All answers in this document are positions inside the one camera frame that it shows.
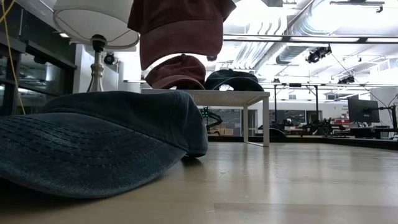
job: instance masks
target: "white lamp shade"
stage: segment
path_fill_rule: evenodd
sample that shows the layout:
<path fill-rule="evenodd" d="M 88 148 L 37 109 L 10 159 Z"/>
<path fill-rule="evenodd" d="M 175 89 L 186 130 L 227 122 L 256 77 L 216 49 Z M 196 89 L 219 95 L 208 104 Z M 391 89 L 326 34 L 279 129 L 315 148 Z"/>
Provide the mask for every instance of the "white lamp shade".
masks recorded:
<path fill-rule="evenodd" d="M 127 28 L 133 0 L 58 0 L 54 23 L 73 40 L 90 44 L 102 35 L 107 49 L 126 49 L 139 41 L 138 33 Z"/>

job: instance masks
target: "wooden floor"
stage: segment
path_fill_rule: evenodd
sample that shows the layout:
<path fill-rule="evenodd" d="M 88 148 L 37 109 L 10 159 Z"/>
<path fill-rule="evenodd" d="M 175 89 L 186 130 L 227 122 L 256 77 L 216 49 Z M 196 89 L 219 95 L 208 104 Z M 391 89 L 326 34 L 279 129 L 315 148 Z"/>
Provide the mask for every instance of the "wooden floor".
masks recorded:
<path fill-rule="evenodd" d="M 105 200 L 46 197 L 0 182 L 0 223 L 398 223 L 398 153 L 210 143 L 205 157 Z"/>

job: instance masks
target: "metal lamp stand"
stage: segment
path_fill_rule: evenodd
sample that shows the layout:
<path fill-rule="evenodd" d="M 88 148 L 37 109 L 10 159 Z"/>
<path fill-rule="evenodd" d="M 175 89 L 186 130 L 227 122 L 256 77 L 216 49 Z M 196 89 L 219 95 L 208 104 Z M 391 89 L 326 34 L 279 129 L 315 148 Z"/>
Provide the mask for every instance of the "metal lamp stand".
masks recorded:
<path fill-rule="evenodd" d="M 93 44 L 93 49 L 95 51 L 94 64 L 91 65 L 91 81 L 88 86 L 87 92 L 99 92 L 104 91 L 102 85 L 102 72 L 104 71 L 104 66 L 102 65 L 102 52 L 104 51 L 106 39 L 102 35 L 94 35 L 91 38 L 91 43 Z"/>

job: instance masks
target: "maroon cap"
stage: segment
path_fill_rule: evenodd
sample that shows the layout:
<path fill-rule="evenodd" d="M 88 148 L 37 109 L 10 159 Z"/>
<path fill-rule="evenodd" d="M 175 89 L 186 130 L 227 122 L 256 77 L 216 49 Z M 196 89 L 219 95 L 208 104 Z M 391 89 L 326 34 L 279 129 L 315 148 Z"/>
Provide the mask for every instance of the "maroon cap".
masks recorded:
<path fill-rule="evenodd" d="M 197 58 L 183 54 L 156 66 L 145 80 L 155 89 L 176 86 L 180 90 L 204 90 L 205 78 L 205 66 Z"/>
<path fill-rule="evenodd" d="M 134 0 L 128 28 L 141 34 L 141 69 L 178 53 L 216 56 L 232 0 Z"/>

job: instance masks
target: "computer monitor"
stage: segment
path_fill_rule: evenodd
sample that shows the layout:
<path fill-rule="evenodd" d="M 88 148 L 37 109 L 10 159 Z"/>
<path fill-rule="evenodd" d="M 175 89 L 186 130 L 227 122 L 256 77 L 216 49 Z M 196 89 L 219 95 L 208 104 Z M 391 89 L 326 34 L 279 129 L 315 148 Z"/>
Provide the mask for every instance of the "computer monitor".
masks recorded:
<path fill-rule="evenodd" d="M 377 101 L 348 99 L 349 120 L 351 122 L 379 123 Z"/>

